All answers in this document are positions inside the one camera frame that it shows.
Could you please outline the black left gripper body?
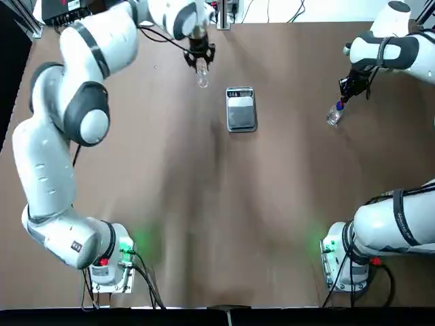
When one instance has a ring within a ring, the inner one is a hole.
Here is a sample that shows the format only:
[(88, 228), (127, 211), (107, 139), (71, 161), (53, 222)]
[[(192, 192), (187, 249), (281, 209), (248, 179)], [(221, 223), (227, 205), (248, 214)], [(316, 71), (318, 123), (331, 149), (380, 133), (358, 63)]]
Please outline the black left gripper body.
[(207, 58), (209, 51), (209, 38), (203, 35), (199, 38), (189, 38), (189, 51), (194, 58)]

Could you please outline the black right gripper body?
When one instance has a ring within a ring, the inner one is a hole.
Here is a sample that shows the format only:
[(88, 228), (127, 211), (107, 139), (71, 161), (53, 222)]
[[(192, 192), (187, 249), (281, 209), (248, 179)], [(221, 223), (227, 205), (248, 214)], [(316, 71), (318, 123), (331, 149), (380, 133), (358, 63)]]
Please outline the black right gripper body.
[(353, 91), (365, 91), (370, 88), (370, 76), (374, 71), (374, 66), (351, 66), (349, 79), (351, 80), (351, 89)]

